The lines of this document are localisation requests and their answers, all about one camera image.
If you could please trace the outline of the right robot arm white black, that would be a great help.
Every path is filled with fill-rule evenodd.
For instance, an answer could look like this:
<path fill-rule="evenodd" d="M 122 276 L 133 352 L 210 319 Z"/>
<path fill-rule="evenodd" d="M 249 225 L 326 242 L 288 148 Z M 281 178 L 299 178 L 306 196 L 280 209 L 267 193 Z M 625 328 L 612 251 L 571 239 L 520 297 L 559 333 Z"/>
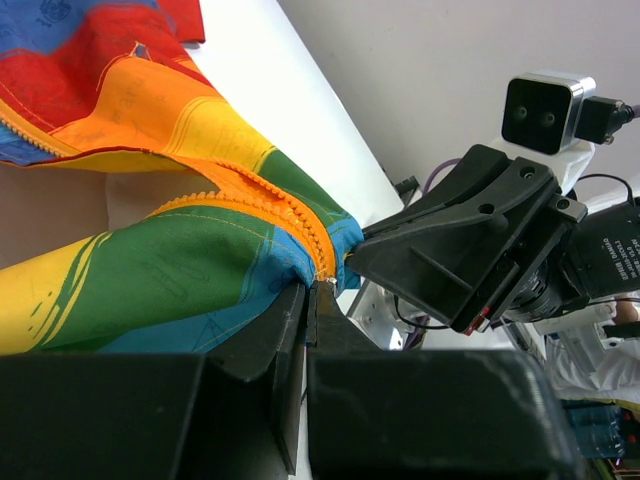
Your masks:
<path fill-rule="evenodd" d="M 382 288 L 391 313 L 470 334 L 504 320 L 555 338 L 594 375 L 637 339 L 617 300 L 639 293 L 639 201 L 590 212 L 546 165 L 476 145 L 431 191 L 368 227 L 348 266 Z"/>

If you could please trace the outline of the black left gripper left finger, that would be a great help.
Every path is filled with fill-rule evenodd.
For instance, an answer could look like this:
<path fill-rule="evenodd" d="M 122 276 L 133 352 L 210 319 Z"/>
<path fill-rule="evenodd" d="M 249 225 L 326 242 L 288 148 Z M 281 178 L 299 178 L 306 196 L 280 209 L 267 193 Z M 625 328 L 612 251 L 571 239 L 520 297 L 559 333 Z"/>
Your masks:
<path fill-rule="evenodd" d="M 1 360 L 5 479 L 285 479 L 297 463 L 306 290 L 207 354 Z"/>

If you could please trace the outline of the rainbow striped hooded jacket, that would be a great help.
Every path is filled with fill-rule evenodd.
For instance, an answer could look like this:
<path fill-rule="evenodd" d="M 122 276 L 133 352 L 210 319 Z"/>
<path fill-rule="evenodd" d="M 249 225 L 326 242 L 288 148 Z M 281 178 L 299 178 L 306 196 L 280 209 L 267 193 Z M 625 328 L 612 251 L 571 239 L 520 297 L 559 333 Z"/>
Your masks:
<path fill-rule="evenodd" d="M 1 5 L 1 351 L 207 352 L 293 282 L 355 289 L 354 217 L 187 52 L 197 1 Z"/>

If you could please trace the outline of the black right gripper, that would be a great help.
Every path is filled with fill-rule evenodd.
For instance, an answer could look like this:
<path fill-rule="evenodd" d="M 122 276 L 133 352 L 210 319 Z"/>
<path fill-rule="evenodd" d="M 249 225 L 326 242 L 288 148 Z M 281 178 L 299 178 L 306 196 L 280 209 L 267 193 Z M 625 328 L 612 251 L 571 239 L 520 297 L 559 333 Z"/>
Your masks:
<path fill-rule="evenodd" d="M 549 167 L 474 145 L 419 200 L 366 227 L 347 265 L 466 334 L 637 291 L 639 199 L 589 213 L 557 188 Z"/>

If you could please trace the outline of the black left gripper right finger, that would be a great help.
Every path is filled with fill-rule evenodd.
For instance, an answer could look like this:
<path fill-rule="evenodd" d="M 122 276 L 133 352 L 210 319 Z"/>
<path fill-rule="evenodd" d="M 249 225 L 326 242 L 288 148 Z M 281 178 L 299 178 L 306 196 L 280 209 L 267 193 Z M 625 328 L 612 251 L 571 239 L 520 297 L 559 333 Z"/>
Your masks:
<path fill-rule="evenodd" d="M 541 365 L 518 350 L 378 348 L 330 284 L 308 305 L 308 457 L 316 479 L 581 479 Z"/>

